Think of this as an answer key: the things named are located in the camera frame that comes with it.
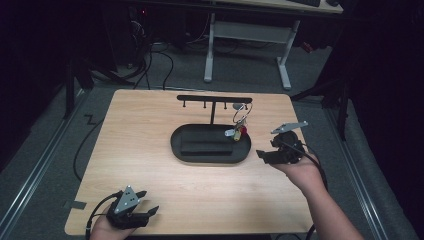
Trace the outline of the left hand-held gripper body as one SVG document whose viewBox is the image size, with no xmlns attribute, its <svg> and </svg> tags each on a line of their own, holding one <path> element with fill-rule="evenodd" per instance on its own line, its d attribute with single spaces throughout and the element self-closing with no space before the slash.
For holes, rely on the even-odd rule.
<svg viewBox="0 0 424 240">
<path fill-rule="evenodd" d="M 127 186 L 123 192 L 118 194 L 117 199 L 111 204 L 106 214 L 109 223 L 122 230 L 145 227 L 149 222 L 149 215 L 147 213 L 134 213 L 142 198 L 138 198 L 132 187 Z"/>
</svg>

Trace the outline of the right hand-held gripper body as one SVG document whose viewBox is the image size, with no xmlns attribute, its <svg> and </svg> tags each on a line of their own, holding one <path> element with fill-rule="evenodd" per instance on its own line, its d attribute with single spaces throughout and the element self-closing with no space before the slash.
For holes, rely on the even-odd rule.
<svg viewBox="0 0 424 240">
<path fill-rule="evenodd" d="M 294 130 L 307 125 L 308 123 L 306 121 L 284 123 L 271 131 L 274 134 L 272 140 L 279 140 L 282 143 L 280 148 L 276 148 L 276 151 L 273 151 L 277 155 L 277 160 L 274 164 L 294 164 L 300 160 L 305 150 Z"/>
</svg>

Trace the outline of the bunch of coloured key tags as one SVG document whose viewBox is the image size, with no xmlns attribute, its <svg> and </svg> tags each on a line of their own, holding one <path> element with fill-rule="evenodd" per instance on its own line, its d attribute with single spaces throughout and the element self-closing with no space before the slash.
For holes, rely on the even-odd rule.
<svg viewBox="0 0 424 240">
<path fill-rule="evenodd" d="M 234 126 L 224 131 L 226 137 L 231 137 L 233 141 L 239 141 L 241 136 L 246 132 L 246 119 L 250 110 L 246 103 L 234 103 L 233 107 L 236 112 L 233 116 Z"/>
</svg>

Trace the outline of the black key stand with tray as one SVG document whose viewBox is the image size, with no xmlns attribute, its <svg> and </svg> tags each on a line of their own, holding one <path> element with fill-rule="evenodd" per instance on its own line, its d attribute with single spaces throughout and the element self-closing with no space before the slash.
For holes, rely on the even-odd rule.
<svg viewBox="0 0 424 240">
<path fill-rule="evenodd" d="M 227 105 L 233 106 L 234 103 L 246 103 L 251 111 L 252 98 L 178 95 L 177 99 L 183 102 L 183 106 L 187 102 L 201 102 L 204 108 L 211 107 L 208 124 L 184 124 L 172 133 L 171 149 L 179 160 L 199 164 L 238 164 L 247 158 L 251 150 L 251 138 L 247 130 L 239 141 L 233 141 L 224 135 L 224 131 L 231 129 L 234 123 L 216 124 L 215 112 L 217 104 L 222 104 L 227 110 Z"/>
</svg>

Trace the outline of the person's right hand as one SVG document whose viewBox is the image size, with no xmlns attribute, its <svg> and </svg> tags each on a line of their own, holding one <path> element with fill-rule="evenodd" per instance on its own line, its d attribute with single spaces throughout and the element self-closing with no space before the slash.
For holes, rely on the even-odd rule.
<svg viewBox="0 0 424 240">
<path fill-rule="evenodd" d="M 324 189 L 318 168 L 306 157 L 295 164 L 272 164 L 272 167 L 283 172 L 304 194 Z"/>
</svg>

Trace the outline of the person's left hand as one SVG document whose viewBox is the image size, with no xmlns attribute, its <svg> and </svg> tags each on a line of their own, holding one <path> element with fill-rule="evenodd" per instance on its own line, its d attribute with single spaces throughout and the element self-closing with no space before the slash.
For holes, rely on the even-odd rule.
<svg viewBox="0 0 424 240">
<path fill-rule="evenodd" d="M 135 228 L 122 230 L 113 227 L 106 217 L 108 210 L 109 206 L 102 211 L 102 215 L 95 221 L 89 240 L 125 240 L 135 231 Z"/>
</svg>

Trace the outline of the black tripod stand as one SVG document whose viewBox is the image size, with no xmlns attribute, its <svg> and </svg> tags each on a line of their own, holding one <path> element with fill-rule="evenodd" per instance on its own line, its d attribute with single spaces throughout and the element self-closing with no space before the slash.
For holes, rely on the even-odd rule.
<svg viewBox="0 0 424 240">
<path fill-rule="evenodd" d="M 338 108 L 336 129 L 339 137 L 345 141 L 345 125 L 348 117 L 349 80 L 339 77 L 317 83 L 313 87 L 291 96 L 291 100 L 299 101 L 308 96 L 322 96 L 321 106 L 323 108 Z"/>
</svg>

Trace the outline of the white-legged wooden desk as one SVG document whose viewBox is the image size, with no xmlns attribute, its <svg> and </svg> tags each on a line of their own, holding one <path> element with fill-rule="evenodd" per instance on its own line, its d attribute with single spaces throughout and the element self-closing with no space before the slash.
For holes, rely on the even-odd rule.
<svg viewBox="0 0 424 240">
<path fill-rule="evenodd" d="M 213 7 L 241 6 L 259 7 L 267 10 L 282 10 L 293 14 L 323 14 L 324 16 L 340 15 L 344 9 L 340 0 L 211 0 Z M 216 38 L 244 40 L 283 44 L 282 54 L 276 58 L 280 79 L 285 90 L 291 89 L 286 61 L 298 32 L 300 18 L 291 20 L 288 26 L 271 23 L 253 23 L 248 20 L 217 20 L 216 15 L 209 15 L 208 52 L 206 56 L 204 81 L 213 79 L 214 41 Z"/>
</svg>

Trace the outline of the black metal floor stand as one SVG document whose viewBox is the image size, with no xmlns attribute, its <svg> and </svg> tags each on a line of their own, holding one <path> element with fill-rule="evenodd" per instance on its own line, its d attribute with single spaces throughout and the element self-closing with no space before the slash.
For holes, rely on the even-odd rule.
<svg viewBox="0 0 424 240">
<path fill-rule="evenodd" d="M 71 58 L 66 65 L 66 105 L 64 118 L 68 119 L 75 109 L 75 82 L 78 82 L 83 90 L 91 91 L 94 88 L 92 71 L 95 70 L 111 80 L 113 83 L 121 85 L 131 85 L 131 82 L 111 71 L 94 64 L 88 59 Z"/>
</svg>

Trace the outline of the dark computer case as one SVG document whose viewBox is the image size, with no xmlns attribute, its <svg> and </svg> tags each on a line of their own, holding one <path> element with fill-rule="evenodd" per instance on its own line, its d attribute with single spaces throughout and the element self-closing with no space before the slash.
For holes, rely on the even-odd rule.
<svg viewBox="0 0 424 240">
<path fill-rule="evenodd" d="M 115 60 L 128 68 L 139 66 L 148 52 L 150 36 L 141 23 L 140 10 L 135 6 L 114 8 L 111 38 Z"/>
</svg>

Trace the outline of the metal floor rail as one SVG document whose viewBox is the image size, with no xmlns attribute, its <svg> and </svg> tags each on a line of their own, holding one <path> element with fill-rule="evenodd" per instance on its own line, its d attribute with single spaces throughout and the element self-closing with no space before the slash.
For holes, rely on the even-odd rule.
<svg viewBox="0 0 424 240">
<path fill-rule="evenodd" d="M 359 204 L 362 208 L 362 212 L 366 218 L 366 221 L 370 227 L 372 235 L 375 240 L 387 240 L 387 232 L 381 222 L 380 216 L 375 207 L 374 201 L 372 200 L 364 181 L 358 171 L 358 168 L 354 162 L 353 155 L 349 149 L 349 146 L 345 140 L 343 140 L 339 134 L 337 128 L 337 120 L 332 110 L 324 109 L 324 114 L 327 121 L 331 125 L 333 135 L 337 140 L 337 144 L 343 154 L 343 159 L 351 179 L 351 184 L 356 193 Z"/>
<path fill-rule="evenodd" d="M 6 169 L 0 174 L 0 240 L 8 238 L 49 168 L 60 142 L 89 90 L 78 90 L 76 103 L 65 113 L 65 92 L 60 92 L 31 127 Z"/>
</svg>

